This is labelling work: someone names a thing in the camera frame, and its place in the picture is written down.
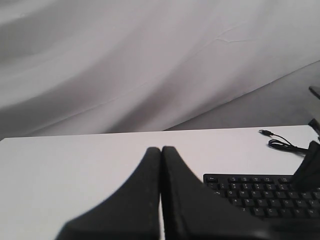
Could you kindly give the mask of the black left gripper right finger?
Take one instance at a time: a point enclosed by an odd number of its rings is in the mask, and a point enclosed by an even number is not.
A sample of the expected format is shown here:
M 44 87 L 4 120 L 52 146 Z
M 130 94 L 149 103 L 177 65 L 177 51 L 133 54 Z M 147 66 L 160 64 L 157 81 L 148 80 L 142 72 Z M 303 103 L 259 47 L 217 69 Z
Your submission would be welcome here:
M 320 152 L 311 147 L 291 175 L 298 192 L 320 189 Z M 198 179 L 171 146 L 162 149 L 161 201 L 168 240 L 317 240 L 320 231 L 281 231 L 244 212 Z

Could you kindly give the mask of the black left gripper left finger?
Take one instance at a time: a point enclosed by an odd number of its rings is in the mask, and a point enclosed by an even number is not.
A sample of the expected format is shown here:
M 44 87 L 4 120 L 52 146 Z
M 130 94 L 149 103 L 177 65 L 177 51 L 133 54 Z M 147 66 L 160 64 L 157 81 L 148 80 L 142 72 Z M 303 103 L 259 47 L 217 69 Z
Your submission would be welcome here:
M 160 150 L 149 147 L 137 168 L 110 197 L 68 221 L 59 240 L 158 240 Z

